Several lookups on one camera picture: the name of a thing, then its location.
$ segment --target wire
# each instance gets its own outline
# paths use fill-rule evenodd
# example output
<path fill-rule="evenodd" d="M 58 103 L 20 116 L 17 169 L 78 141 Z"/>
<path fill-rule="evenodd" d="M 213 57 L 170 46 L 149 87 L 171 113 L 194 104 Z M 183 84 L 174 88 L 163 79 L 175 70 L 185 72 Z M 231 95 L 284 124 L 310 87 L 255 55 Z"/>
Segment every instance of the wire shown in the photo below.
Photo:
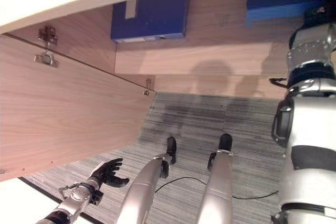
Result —
<path fill-rule="evenodd" d="M 201 182 L 203 185 L 206 186 L 206 183 L 204 183 L 203 181 L 201 181 L 201 180 L 198 179 L 198 178 L 194 178 L 194 177 L 182 177 L 182 178 L 177 178 L 177 179 L 174 179 L 174 180 L 172 180 L 172 181 L 169 181 L 169 182 L 167 182 L 166 184 L 163 184 L 163 185 L 160 186 L 160 187 L 158 188 L 158 190 L 156 190 L 155 192 L 157 193 L 162 187 L 164 187 L 164 186 L 166 186 L 166 185 L 169 185 L 170 183 L 173 183 L 173 182 L 178 181 L 178 180 L 180 180 L 180 179 L 184 179 L 184 178 L 191 178 L 191 179 L 198 180 L 199 182 Z"/>
<path fill-rule="evenodd" d="M 270 193 L 270 194 L 267 194 L 267 195 L 264 195 L 264 196 L 258 196 L 258 197 L 250 197 L 250 198 L 241 198 L 241 197 L 237 197 L 237 196 L 232 196 L 234 199 L 263 199 L 263 198 L 267 198 L 269 196 L 272 196 L 274 194 L 277 194 L 279 191 L 276 190 L 274 191 L 273 193 Z"/>
<path fill-rule="evenodd" d="M 169 181 L 169 182 L 167 182 L 166 184 L 163 184 L 162 186 L 160 186 L 160 187 L 155 191 L 155 193 L 157 193 L 162 187 L 164 187 L 164 186 L 166 186 L 166 185 L 169 185 L 170 183 L 173 183 L 173 182 L 178 181 L 178 180 L 180 180 L 180 179 L 185 179 L 185 178 L 195 179 L 195 180 L 201 182 L 203 185 L 206 186 L 206 183 L 203 182 L 203 181 L 201 181 L 201 180 L 198 179 L 198 178 L 194 178 L 194 177 L 181 177 L 181 178 L 177 178 L 177 179 L 174 179 L 174 180 L 172 180 L 172 181 Z M 270 193 L 270 194 L 267 194 L 267 195 L 264 195 L 264 196 L 249 197 L 249 198 L 242 198 L 242 197 L 237 197 L 237 196 L 232 196 L 232 197 L 233 197 L 234 199 L 246 199 L 246 200 L 249 200 L 249 199 L 263 199 L 263 198 L 267 198 L 267 197 L 269 197 L 269 196 L 272 196 L 272 195 L 274 195 L 274 194 L 277 194 L 278 192 L 279 192 L 279 191 L 277 190 L 277 191 L 274 191 L 273 193 Z"/>

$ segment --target gray carpet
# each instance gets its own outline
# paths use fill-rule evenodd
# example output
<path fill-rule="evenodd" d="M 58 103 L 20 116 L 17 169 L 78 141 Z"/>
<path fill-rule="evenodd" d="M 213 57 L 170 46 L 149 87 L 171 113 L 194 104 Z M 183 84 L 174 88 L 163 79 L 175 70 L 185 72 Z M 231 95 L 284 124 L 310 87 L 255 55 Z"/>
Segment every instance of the gray carpet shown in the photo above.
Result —
<path fill-rule="evenodd" d="M 134 146 L 77 161 L 62 167 L 26 176 L 42 189 L 60 197 L 58 187 L 85 179 L 101 161 L 123 157 L 121 177 L 135 178 L 152 156 L 165 151 L 165 140 L 177 140 L 177 162 L 162 184 L 183 176 L 207 182 L 210 153 L 219 137 L 234 139 L 233 192 L 238 197 L 266 195 L 277 190 L 283 149 L 270 136 L 278 101 L 159 93 L 150 109 L 141 135 Z M 86 213 L 108 224 L 114 223 L 129 188 L 102 187 L 101 204 Z M 162 188 L 154 198 L 147 224 L 194 223 L 205 186 L 192 179 L 179 180 Z M 270 223 L 277 211 L 277 195 L 259 200 L 233 200 L 234 223 Z"/>

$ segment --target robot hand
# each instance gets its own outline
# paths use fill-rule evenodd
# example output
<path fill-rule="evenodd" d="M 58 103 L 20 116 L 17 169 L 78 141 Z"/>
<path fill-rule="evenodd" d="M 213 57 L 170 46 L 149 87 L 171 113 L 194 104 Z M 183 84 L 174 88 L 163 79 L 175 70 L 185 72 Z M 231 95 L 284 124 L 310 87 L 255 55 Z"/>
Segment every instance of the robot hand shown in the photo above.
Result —
<path fill-rule="evenodd" d="M 119 166 L 122 165 L 122 158 L 113 159 L 109 162 L 100 163 L 90 174 L 90 178 L 94 178 L 99 187 L 105 183 L 112 187 L 123 187 L 130 181 L 128 178 L 119 178 L 115 176 Z"/>

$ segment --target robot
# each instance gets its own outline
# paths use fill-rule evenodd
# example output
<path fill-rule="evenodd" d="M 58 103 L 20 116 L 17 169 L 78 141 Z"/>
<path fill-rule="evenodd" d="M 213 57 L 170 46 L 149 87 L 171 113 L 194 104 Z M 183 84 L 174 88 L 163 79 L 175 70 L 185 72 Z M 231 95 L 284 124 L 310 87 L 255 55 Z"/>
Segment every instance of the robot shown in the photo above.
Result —
<path fill-rule="evenodd" d="M 277 144 L 286 149 L 279 187 L 280 212 L 273 224 L 336 224 L 336 75 L 331 53 L 336 48 L 336 0 L 306 12 L 305 21 L 290 38 L 288 78 L 270 82 L 287 89 L 272 127 Z M 211 153 L 211 171 L 196 223 L 232 222 L 232 137 L 220 138 Z M 115 176 L 122 159 L 101 164 L 77 184 L 70 196 L 37 224 L 70 224 L 88 204 L 97 205 L 103 183 L 122 187 L 129 179 Z M 167 178 L 176 162 L 176 140 L 155 156 L 131 185 L 117 224 L 143 224 L 153 203 L 159 178 Z"/>

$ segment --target metal hinge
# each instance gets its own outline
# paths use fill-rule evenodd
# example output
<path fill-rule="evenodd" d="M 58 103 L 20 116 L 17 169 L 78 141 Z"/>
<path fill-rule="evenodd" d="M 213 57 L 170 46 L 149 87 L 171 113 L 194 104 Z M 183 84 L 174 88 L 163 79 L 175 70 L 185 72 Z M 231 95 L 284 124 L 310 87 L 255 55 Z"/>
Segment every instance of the metal hinge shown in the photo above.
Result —
<path fill-rule="evenodd" d="M 146 80 L 146 90 L 143 92 L 143 95 L 146 96 L 146 97 L 149 96 L 149 91 L 151 89 L 151 84 L 152 84 L 152 80 L 150 78 L 148 78 Z"/>
<path fill-rule="evenodd" d="M 44 40 L 46 48 L 50 49 L 50 44 L 57 45 L 58 37 L 56 35 L 56 29 L 52 26 L 45 26 L 38 30 L 38 38 Z"/>
<path fill-rule="evenodd" d="M 38 30 L 38 38 L 44 40 L 47 50 L 40 55 L 35 55 L 34 62 L 42 63 L 57 68 L 58 61 L 54 59 L 54 53 L 51 50 L 51 44 L 57 45 L 58 37 L 56 29 L 52 26 L 45 26 Z"/>

